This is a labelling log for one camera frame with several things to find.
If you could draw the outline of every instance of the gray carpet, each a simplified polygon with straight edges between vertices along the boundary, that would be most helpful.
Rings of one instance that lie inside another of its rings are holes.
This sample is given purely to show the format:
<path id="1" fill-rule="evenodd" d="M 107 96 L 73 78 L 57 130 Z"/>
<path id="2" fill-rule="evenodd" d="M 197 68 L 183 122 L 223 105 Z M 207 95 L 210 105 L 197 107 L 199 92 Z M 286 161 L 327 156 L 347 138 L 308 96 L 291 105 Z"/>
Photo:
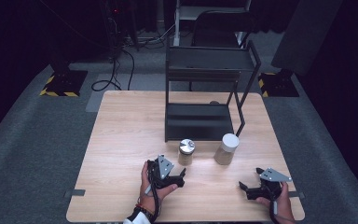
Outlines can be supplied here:
<path id="1" fill-rule="evenodd" d="M 253 36 L 265 58 L 262 71 L 269 70 L 277 46 L 272 40 L 279 38 L 273 33 Z M 157 57 L 161 49 L 128 51 L 135 58 L 131 90 L 161 88 L 163 82 L 156 80 L 163 80 L 164 64 L 141 60 L 148 54 Z M 119 59 L 120 76 L 131 73 L 126 57 Z M 89 71 L 80 97 L 39 96 L 52 74 L 47 67 L 0 124 L 0 223 L 68 223 L 70 201 L 63 195 L 75 186 L 96 119 L 97 113 L 86 111 L 95 111 L 101 100 L 101 95 L 92 97 L 91 85 L 110 74 L 112 64 L 100 58 L 70 67 Z M 263 99 L 292 178 L 305 195 L 306 217 L 300 223 L 358 223 L 358 181 L 295 77 L 293 81 L 300 97 Z M 125 79 L 121 84 L 127 89 Z M 259 91 L 256 83 L 252 91 Z"/>

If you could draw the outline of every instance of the dark background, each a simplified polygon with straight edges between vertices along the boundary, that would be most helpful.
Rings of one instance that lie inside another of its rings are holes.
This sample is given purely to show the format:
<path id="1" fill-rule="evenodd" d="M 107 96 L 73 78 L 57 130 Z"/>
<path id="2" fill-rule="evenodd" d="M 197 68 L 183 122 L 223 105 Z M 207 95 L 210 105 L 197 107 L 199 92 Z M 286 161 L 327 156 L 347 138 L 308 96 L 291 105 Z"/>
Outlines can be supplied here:
<path id="1" fill-rule="evenodd" d="M 97 1 L 45 2 L 88 39 L 107 46 Z M 106 52 L 75 34 L 42 5 L 40 9 L 65 63 Z M 0 1 L 0 122 L 49 64 L 32 10 L 28 1 Z M 312 68 L 298 79 L 358 177 L 358 1 L 343 1 Z"/>

